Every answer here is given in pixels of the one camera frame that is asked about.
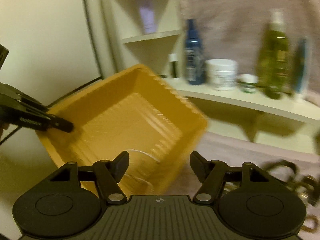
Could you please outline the orange plastic tray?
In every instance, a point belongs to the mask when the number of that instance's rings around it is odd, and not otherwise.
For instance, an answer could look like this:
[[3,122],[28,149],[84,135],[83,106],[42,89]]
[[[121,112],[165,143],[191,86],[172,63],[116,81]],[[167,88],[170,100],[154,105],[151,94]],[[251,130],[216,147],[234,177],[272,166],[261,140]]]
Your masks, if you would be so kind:
[[89,166],[123,151],[130,164],[125,195],[164,194],[207,129],[206,116],[142,64],[123,70],[59,102],[50,113],[73,123],[37,136],[56,166]]

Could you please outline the black band watch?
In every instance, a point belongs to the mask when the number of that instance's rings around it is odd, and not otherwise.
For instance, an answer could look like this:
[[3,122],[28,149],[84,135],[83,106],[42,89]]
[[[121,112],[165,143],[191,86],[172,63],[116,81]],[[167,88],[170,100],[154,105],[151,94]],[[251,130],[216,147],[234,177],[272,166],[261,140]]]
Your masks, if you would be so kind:
[[273,177],[286,182],[295,180],[299,172],[299,167],[295,163],[284,159],[264,163],[262,169]]

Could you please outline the mauve towel on bed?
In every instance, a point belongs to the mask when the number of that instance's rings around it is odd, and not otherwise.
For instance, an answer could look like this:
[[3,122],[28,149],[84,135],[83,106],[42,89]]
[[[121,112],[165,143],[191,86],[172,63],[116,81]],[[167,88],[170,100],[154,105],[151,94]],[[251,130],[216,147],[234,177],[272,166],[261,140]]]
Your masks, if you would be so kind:
[[[206,133],[194,151],[206,160],[228,165],[220,194],[212,204],[196,204],[201,187],[190,166],[165,196],[153,199],[154,227],[149,239],[319,239],[319,203],[306,206],[287,185],[303,176],[319,177],[319,157],[272,147],[249,149],[244,143]],[[262,169],[264,163],[288,160],[299,167],[295,180],[281,181]]]

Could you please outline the small green white jar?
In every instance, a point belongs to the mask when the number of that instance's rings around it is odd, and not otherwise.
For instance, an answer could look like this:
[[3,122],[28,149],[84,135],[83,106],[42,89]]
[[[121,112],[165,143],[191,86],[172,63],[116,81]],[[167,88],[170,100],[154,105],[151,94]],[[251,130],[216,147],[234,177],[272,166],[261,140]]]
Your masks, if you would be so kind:
[[256,91],[258,77],[252,74],[242,74],[239,77],[239,83],[244,93],[253,94]]

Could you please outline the white cream jar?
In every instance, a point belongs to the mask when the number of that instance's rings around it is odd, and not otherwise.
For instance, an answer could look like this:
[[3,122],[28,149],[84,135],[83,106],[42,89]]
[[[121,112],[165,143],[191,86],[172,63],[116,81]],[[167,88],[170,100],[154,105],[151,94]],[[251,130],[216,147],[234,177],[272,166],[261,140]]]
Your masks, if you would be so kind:
[[229,59],[206,60],[207,83],[215,90],[233,90],[236,85],[238,63]]

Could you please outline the blue spray bottle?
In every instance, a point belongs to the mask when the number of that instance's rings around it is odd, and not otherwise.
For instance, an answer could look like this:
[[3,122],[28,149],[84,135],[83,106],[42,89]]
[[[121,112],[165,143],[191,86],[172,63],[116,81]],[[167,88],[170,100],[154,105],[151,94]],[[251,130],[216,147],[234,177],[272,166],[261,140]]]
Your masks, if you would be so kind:
[[194,19],[187,20],[187,36],[185,40],[186,78],[193,85],[205,82],[206,71],[204,64],[203,46]]

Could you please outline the black white lip balm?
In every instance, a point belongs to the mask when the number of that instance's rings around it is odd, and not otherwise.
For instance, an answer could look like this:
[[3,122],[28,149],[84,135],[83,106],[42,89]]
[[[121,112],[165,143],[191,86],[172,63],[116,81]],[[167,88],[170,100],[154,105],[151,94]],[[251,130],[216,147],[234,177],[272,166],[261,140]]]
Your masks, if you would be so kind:
[[173,79],[178,78],[178,72],[177,72],[177,63],[178,63],[178,58],[177,58],[177,54],[172,53],[168,55],[169,58],[169,63],[171,66],[171,77]]

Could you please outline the green olive spray bottle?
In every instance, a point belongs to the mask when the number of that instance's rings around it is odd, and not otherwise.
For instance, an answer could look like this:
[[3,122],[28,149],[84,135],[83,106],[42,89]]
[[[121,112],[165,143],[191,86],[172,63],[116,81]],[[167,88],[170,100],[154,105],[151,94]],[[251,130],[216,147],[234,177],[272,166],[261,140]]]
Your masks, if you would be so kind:
[[280,99],[289,75],[289,38],[282,10],[272,9],[265,25],[257,61],[258,86],[271,99]]

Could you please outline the blue white tube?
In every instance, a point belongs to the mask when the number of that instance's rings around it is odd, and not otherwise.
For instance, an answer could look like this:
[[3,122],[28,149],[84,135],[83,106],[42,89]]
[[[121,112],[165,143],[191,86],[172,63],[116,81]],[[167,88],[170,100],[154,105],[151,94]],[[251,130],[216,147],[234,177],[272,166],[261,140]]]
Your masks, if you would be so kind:
[[308,90],[311,54],[310,40],[307,37],[301,38],[295,53],[292,72],[292,92],[296,102],[302,102]]

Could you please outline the cream corner shelf unit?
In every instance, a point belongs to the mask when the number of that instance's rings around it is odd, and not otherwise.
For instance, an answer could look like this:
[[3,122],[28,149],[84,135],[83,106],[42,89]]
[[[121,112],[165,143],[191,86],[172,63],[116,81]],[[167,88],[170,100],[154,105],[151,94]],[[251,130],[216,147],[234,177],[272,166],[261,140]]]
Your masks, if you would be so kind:
[[103,0],[121,69],[148,66],[213,133],[319,153],[319,0]]

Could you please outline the lavender tube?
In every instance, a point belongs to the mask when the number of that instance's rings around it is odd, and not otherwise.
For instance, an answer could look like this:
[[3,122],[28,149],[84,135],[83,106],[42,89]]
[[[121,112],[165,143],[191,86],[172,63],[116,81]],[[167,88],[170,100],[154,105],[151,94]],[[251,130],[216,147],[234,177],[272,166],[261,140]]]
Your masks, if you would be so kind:
[[155,20],[154,0],[137,0],[137,4],[144,33],[155,33],[157,25]]

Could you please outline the mauve hanging towel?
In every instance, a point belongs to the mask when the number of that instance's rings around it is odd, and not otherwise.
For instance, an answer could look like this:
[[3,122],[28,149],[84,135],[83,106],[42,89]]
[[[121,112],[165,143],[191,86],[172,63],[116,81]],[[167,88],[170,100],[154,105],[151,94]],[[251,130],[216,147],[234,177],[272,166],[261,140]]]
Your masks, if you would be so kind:
[[233,59],[253,74],[271,10],[280,9],[290,49],[300,38],[312,44],[309,88],[319,91],[319,0],[179,0],[184,20],[194,19],[207,59]]

